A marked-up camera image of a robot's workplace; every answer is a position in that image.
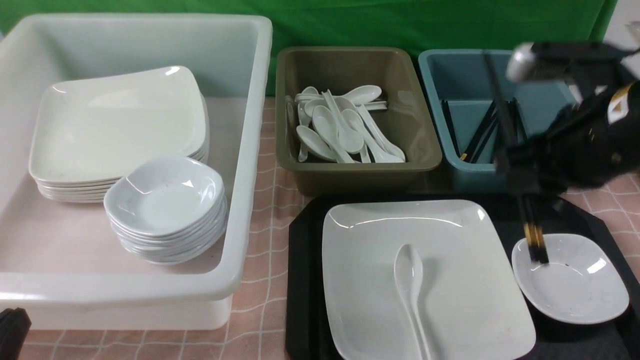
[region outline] olive green tray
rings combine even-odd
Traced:
[[[371,113],[385,136],[399,146],[406,163],[336,164],[309,155],[298,162],[298,114],[287,101],[307,86],[334,95],[360,85],[378,85],[388,110]],[[442,152],[409,55],[389,47],[292,47],[278,55],[276,71],[276,156],[293,173],[305,195],[404,191],[435,169]]]

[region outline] white spoon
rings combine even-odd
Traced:
[[[360,114],[362,120],[364,120],[364,124],[367,126],[367,129],[369,129],[369,131],[373,135],[373,138],[376,139],[376,142],[383,150],[387,151],[391,155],[401,158],[403,161],[406,161],[406,157],[404,156],[403,151],[399,147],[392,144],[392,142],[387,139],[382,131],[380,131],[380,128],[378,127],[378,125],[376,125],[376,122],[371,117],[371,114],[369,114],[364,106],[358,106],[358,114]]]
[[[394,262],[394,279],[396,290],[400,296],[404,311],[411,320],[417,346],[422,360],[431,360],[427,339],[424,335],[420,313],[418,312],[418,297],[422,287],[422,259],[420,254],[410,244],[404,244],[396,254]]]
[[[362,85],[341,96],[356,105],[360,105],[371,102],[377,99],[380,95],[382,95],[382,89],[380,86]]]
[[[311,117],[307,116],[305,113],[305,107],[302,103],[298,104],[298,123],[301,126],[309,127],[311,124]],[[303,163],[308,158],[307,146],[305,143],[300,144],[300,152],[298,153],[298,161]]]
[[[372,102],[373,100],[377,99],[380,95],[382,95],[382,89],[380,88],[380,86],[362,85],[362,86],[358,86],[357,88],[351,90],[350,92],[344,95],[340,95],[340,97],[343,97],[353,102],[356,105],[361,105],[361,104],[366,104],[368,102]],[[296,95],[296,101],[311,101],[319,98],[320,98],[319,95],[314,94],[312,92],[309,92],[306,94],[304,90],[302,91],[302,93]]]
[[[338,140],[342,147],[350,154],[358,154],[362,146],[364,146],[364,139],[358,131],[352,129],[342,117],[338,105],[335,103],[335,99],[331,95],[331,92],[327,90],[323,92],[324,100],[326,101],[331,113],[338,122]]]
[[[339,125],[335,117],[333,117],[331,110],[326,106],[316,106],[311,121],[318,135],[320,135],[322,140],[333,150],[338,163],[354,163],[351,156],[349,156],[338,141]]]
[[[307,86],[300,94],[296,94],[296,102],[319,99],[320,97],[320,93],[316,88],[313,86]]]
[[[320,98],[311,100],[305,104],[305,114],[307,114],[308,117],[312,117],[314,115],[314,109],[319,105],[326,106],[326,101],[322,95],[320,95]]]
[[[404,160],[398,158],[397,156],[393,156],[386,151],[384,151],[374,140],[374,138],[369,134],[367,129],[364,127],[364,123],[362,122],[362,118],[358,115],[357,112],[351,109],[345,109],[342,111],[342,116],[347,120],[349,125],[358,131],[362,137],[364,138],[364,142],[371,149],[371,154],[373,154],[373,160],[377,163],[404,163]]]
[[[339,101],[339,99],[341,99],[340,101],[342,101],[342,104],[351,104],[353,105],[353,110],[355,111],[355,105],[349,101],[348,99],[345,99],[341,96],[334,96],[333,97],[336,102]],[[305,113],[308,116],[313,115],[314,113],[314,108],[318,105],[325,105],[327,106],[326,101],[324,100],[324,97],[322,97],[322,95],[320,95],[320,98],[318,99],[313,99],[311,101],[307,101],[304,103],[305,104]],[[386,110],[387,109],[387,102],[386,101],[374,101],[374,102],[368,102],[366,104],[363,104],[365,109],[369,110],[369,111],[376,111],[376,110]],[[344,110],[344,109],[350,109],[350,108],[341,108],[340,103],[338,103],[338,109],[340,109],[340,111]]]
[[[303,125],[298,125],[296,127],[296,132],[298,134],[298,138],[300,138],[300,142],[304,144],[304,146],[308,148],[313,155],[316,155],[318,158],[326,161],[336,161],[333,150],[329,148],[318,133]]]
[[[371,163],[371,157],[369,156],[369,148],[367,147],[367,144],[364,144],[362,146],[362,149],[360,149],[360,159],[362,160],[363,164]]]

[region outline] bowl rim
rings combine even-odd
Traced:
[[[185,223],[181,223],[178,225],[172,225],[172,226],[168,226],[168,227],[162,227],[162,228],[149,228],[149,227],[144,227],[144,226],[139,226],[139,225],[135,225],[135,224],[130,224],[128,223],[125,219],[123,219],[122,217],[117,216],[117,214],[113,211],[113,209],[115,207],[118,206],[117,203],[117,195],[119,193],[119,189],[121,189],[123,186],[133,186],[135,187],[131,181],[129,180],[129,178],[131,176],[133,176],[136,173],[145,171],[148,168],[156,168],[158,166],[160,166],[161,169],[170,172],[171,166],[163,166],[166,165],[168,163],[188,163],[190,165],[190,167],[194,167],[194,168],[199,168],[202,169],[202,173],[209,173],[211,175],[211,180],[212,183],[215,185],[215,193],[214,196],[211,200],[207,201],[204,203],[204,206],[201,206],[197,209],[197,211],[193,214],[192,217],[189,218],[188,222]],[[136,168],[136,170],[133,170],[133,172],[131,172],[131,174],[127,175],[127,176],[123,176],[120,180],[118,180],[105,194],[104,196],[104,209],[107,213],[107,217],[109,218],[110,221],[112,221],[113,223],[115,223],[116,225],[118,225],[121,228],[124,228],[126,230],[128,230],[131,233],[135,233],[138,235],[142,235],[142,236],[150,236],[150,237],[167,237],[167,236],[171,236],[174,234],[177,234],[185,229],[187,229],[188,227],[190,227],[191,225],[193,225],[194,223],[200,221],[200,219],[204,216],[206,216],[206,214],[209,213],[209,211],[211,210],[211,208],[215,207],[215,206],[220,206],[221,201],[222,201],[222,196],[224,195],[224,184],[222,181],[222,176],[215,171],[214,169],[212,169],[211,167],[208,167],[207,165],[204,165],[203,163],[193,160],[189,157],[186,156],[179,156],[179,155],[174,155],[174,154],[170,154],[170,155],[163,155],[163,156],[159,156],[156,158],[153,158],[151,160],[148,160],[147,162],[145,162],[144,164],[140,165],[139,167]]]

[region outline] white wall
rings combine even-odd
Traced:
[[[640,47],[640,41],[635,39],[626,27],[632,21],[640,21],[640,1],[618,0],[604,36],[605,41],[628,49]],[[625,64],[640,77],[640,54],[628,59]]]

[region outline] plastic tub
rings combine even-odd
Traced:
[[[344,94],[360,85],[378,85],[388,110],[371,115],[399,146],[407,163],[299,163],[298,114],[287,116],[287,97],[307,86]],[[389,47],[292,47],[278,55],[276,74],[276,155],[305,195],[404,190],[442,160],[438,137],[409,55]]]
[[[235,15],[35,15],[0,43],[0,308],[34,329],[214,329],[242,278],[271,23]],[[208,164],[230,199],[207,255],[154,266],[128,254],[102,204],[38,194],[27,165],[40,96],[59,81],[183,65],[205,96]]]
[[[546,130],[562,107],[575,102],[563,82],[510,82],[504,74],[511,51],[489,53],[503,96],[507,100],[515,97],[519,102],[527,136]],[[455,189],[465,193],[506,191],[504,177],[495,174],[495,165],[490,161],[495,136],[489,139],[478,163],[464,162],[454,150],[442,111],[441,101],[449,101],[458,147],[463,151],[493,101],[482,50],[429,50],[420,54],[418,64]]]

